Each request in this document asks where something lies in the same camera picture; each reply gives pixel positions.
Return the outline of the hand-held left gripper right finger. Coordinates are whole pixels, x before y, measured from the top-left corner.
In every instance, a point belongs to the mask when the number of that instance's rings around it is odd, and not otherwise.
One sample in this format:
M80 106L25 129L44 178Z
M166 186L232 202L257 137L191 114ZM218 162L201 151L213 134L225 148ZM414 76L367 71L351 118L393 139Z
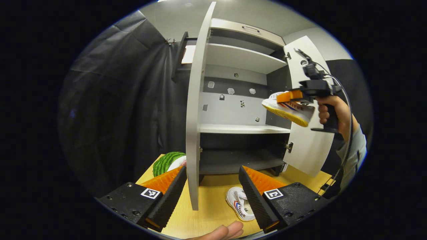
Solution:
M284 184L247 166L240 167L239 181L265 234L296 225L329 203L300 182Z

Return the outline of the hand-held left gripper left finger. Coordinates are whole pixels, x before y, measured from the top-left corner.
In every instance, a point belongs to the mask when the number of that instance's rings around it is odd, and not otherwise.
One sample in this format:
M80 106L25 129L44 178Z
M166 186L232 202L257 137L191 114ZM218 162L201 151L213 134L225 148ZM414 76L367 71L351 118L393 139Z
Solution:
M186 166L180 166L141 184L127 182L97 200L143 228L162 232L186 181Z

